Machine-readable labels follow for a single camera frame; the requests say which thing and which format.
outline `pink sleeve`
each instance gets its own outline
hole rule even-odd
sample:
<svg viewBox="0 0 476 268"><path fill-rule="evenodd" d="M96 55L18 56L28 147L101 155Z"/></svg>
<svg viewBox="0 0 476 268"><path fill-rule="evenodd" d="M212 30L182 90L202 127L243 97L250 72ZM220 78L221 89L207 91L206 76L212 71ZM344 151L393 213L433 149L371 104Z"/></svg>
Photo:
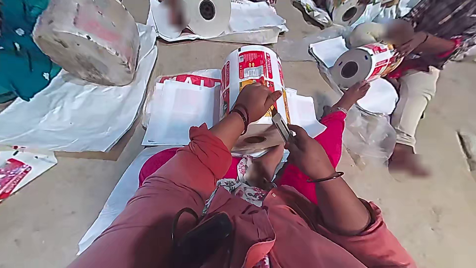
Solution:
<svg viewBox="0 0 476 268"><path fill-rule="evenodd" d="M416 268L415 261L387 228L380 208L373 202L362 202L369 209L373 223L356 236L341 236L331 233L323 226L317 232L350 252L366 267Z"/></svg>
<svg viewBox="0 0 476 268"><path fill-rule="evenodd" d="M231 163L231 155L206 125L190 129L189 145L148 177L126 208L69 267L169 267L175 214L185 208L201 215L205 200ZM195 225L180 217L177 233Z"/></svg>

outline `bangle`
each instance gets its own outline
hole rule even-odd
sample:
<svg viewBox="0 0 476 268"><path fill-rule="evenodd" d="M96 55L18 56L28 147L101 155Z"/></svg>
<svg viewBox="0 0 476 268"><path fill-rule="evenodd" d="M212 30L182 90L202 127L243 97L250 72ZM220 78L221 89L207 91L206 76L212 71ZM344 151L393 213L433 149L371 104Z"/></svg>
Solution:
<svg viewBox="0 0 476 268"><path fill-rule="evenodd" d="M317 180L307 180L306 182L313 182L313 183L316 183L316 182L325 182L325 181L328 181L328 180L332 180L332 179L336 179L336 178L339 178L339 177L342 177L344 175L344 172L342 171L337 171L335 172L333 175L329 176L329 177L326 177L326 178L323 178L323 179L317 179Z"/></svg>
<svg viewBox="0 0 476 268"><path fill-rule="evenodd" d="M425 40L423 40L423 42L421 42L420 44L423 44L424 42L426 42L426 41L428 40L428 37L430 37L430 34L429 34L429 33L426 33Z"/></svg>
<svg viewBox="0 0 476 268"><path fill-rule="evenodd" d="M341 111L341 112L343 112L343 113L345 113L345 114L348 113L347 109L346 109L346 108L343 108L343 107L331 108L330 110L331 110L331 112Z"/></svg>
<svg viewBox="0 0 476 268"><path fill-rule="evenodd" d="M239 109L237 109L237 107L241 107L243 108L243 110L245 111L246 113L246 116L243 114L242 111L240 111ZM243 133L241 135L244 135L246 133L246 131L248 130L248 124L249 124L249 115L248 115L248 109L246 109L246 107L244 105L241 105L241 104L237 104L235 105L235 107L233 108L233 110L231 110L230 113L237 113L241 116L241 119L243 119L243 124L245 124L245 130L243 131Z"/></svg>

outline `ground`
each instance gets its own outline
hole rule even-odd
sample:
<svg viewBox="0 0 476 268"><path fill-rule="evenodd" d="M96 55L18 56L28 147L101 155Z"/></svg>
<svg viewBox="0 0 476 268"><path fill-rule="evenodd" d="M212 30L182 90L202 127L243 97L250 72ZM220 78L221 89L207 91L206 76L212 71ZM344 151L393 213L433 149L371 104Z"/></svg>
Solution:
<svg viewBox="0 0 476 268"><path fill-rule="evenodd" d="M148 0L123 2L136 21L145 22ZM290 29L282 38L300 39L318 31L304 22L289 0L278 1L277 10ZM208 41L158 46L153 77L221 68L225 57L239 47ZM313 96L318 109L335 99L315 63L284 62L283 73L286 86ZM390 230L422 268L474 267L476 182L456 131L476 133L475 73L474 63L450 63L441 72L437 95L417 131L416 149L432 171L428 179L357 166L347 152L338 166L360 197L381 207ZM2 202L0 268L68 265L122 173L143 149L143 135L136 122L109 153L58 153L55 167Z"/></svg>

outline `cardboard tube core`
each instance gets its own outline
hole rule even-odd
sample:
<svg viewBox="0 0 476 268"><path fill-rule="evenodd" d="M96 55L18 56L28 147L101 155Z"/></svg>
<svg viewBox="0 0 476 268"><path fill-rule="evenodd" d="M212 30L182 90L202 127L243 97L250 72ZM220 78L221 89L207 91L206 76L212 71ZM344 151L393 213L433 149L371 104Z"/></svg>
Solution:
<svg viewBox="0 0 476 268"><path fill-rule="evenodd" d="M358 65L356 62L350 61L346 62L344 64L344 67L342 67L342 70L340 71L340 74L344 78L351 78L352 76L356 75L358 71Z"/></svg>
<svg viewBox="0 0 476 268"><path fill-rule="evenodd" d="M344 13L344 15L342 15L342 21L348 21L351 18L353 18L356 14L357 14L357 8L351 7Z"/></svg>
<svg viewBox="0 0 476 268"><path fill-rule="evenodd" d="M200 3L200 15L208 21L215 17L215 6L211 1L204 0Z"/></svg>
<svg viewBox="0 0 476 268"><path fill-rule="evenodd" d="M265 140L266 140L265 137L251 136L251 137L245 138L244 142L249 143L249 144L259 144L259 143L262 143Z"/></svg>

